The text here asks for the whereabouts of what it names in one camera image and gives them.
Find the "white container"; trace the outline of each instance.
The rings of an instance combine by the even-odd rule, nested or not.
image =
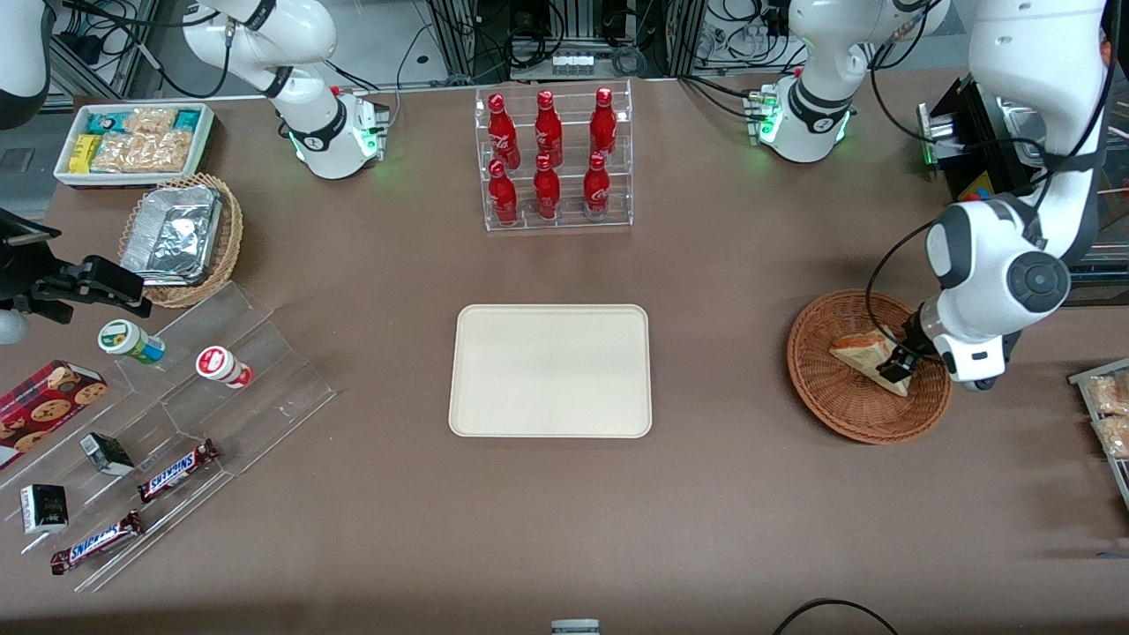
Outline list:
[[[75,150],[75,141],[79,134],[86,133],[91,115],[120,113],[137,107],[177,108],[181,111],[200,112],[200,120],[196,122],[196,129],[192,133],[192,145],[189,147],[189,158],[184,162],[184,169],[181,172],[135,172],[130,174],[78,173],[68,169],[71,153]],[[204,147],[208,145],[208,134],[211,132],[211,124],[215,118],[216,115],[212,113],[212,110],[199,102],[135,102],[82,106],[75,113],[75,121],[71,122],[70,132],[67,133],[67,142],[63,143],[63,151],[59,154],[59,160],[55,162],[55,179],[60,183],[65,183],[71,188],[78,189],[130,188],[164,183],[173,179],[195,174],[196,167],[200,166],[200,159],[203,157]]]
[[[458,314],[460,436],[638,438],[650,430],[647,312],[633,304],[484,305]]]
[[[98,331],[98,347],[111,355],[132,357],[146,365],[156,364],[165,356],[165,342],[129,320],[106,322]]]
[[[200,351],[196,357],[196,373],[227,388],[243,388],[255,376],[251,366],[236,359],[235,355],[222,346],[209,346]]]

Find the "wicker basket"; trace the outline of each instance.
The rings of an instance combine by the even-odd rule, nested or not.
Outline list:
[[[879,322],[896,337],[904,336],[901,324],[910,316],[910,307],[882,294],[872,294],[870,305]],[[831,429],[864,443],[902,443],[940,420],[953,382],[943,366],[919,362],[909,397],[899,397],[829,353],[832,341],[873,329],[863,290],[817,298],[791,327],[788,373],[804,403]]]
[[[235,261],[239,258],[239,241],[243,238],[243,211],[239,209],[239,201],[235,200],[231,190],[222,181],[209,174],[193,174],[163,183],[159,188],[187,188],[191,185],[215,188],[224,197],[218,227],[219,238],[212,249],[211,272],[203,282],[195,287],[145,288],[147,298],[151,299],[154,304],[167,308],[184,308],[207,299],[231,278]],[[133,206],[130,219],[125,221],[125,232],[122,233],[117,243],[119,259],[125,253],[125,244],[129,243],[130,234],[133,232],[133,221],[137,219],[140,208],[141,201],[138,201],[138,205]]]

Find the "snack box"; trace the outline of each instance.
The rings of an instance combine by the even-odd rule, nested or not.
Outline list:
[[[0,395],[0,470],[108,390],[98,373],[55,359]]]
[[[78,141],[80,134],[87,133],[87,127],[91,116],[120,113],[139,107],[200,112],[200,120],[196,122],[196,128],[192,133],[192,145],[189,147],[189,158],[184,162],[184,169],[181,172],[140,172],[132,174],[80,173],[70,171],[70,157],[75,151],[75,143]],[[181,176],[190,176],[196,173],[200,160],[203,158],[204,148],[208,145],[208,134],[211,132],[211,124],[215,118],[216,115],[212,113],[212,110],[199,102],[134,102],[82,106],[75,113],[75,121],[71,122],[70,132],[67,133],[67,142],[63,143],[63,150],[59,154],[59,160],[55,162],[55,179],[60,183],[84,190],[147,188]]]

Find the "foil container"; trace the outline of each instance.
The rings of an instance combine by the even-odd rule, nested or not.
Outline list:
[[[196,286],[208,278],[222,197],[205,185],[146,194],[138,208],[121,266],[146,286]]]

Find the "small bottle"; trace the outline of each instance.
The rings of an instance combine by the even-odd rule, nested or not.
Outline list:
[[[604,153],[594,151],[588,157],[588,172],[584,175],[584,215],[593,223],[607,218],[607,188],[611,180],[604,169]]]
[[[612,89],[596,90],[596,111],[592,113],[592,151],[610,157],[615,151],[615,112],[612,111]]]
[[[506,175],[506,166],[499,159],[490,162],[490,205],[495,217],[502,225],[517,223],[517,189]]]
[[[106,322],[98,331],[98,346],[111,355],[132,357],[147,366],[165,356],[165,342],[129,320]]]
[[[255,371],[236,359],[235,355],[222,346],[209,346],[200,351],[196,357],[196,373],[227,388],[243,388],[255,379]]]
[[[561,180],[553,171],[550,155],[537,155],[537,173],[533,175],[533,189],[537,192],[537,214],[545,220],[557,218],[557,208],[561,202]]]
[[[522,153],[517,149],[517,128],[506,112],[506,99],[495,93],[487,99],[490,106],[490,146],[493,147],[493,158],[501,159],[507,169],[522,166]]]
[[[564,133],[549,90],[537,93],[537,121],[533,129],[537,133],[537,154],[548,154],[552,167],[560,167],[564,163]]]

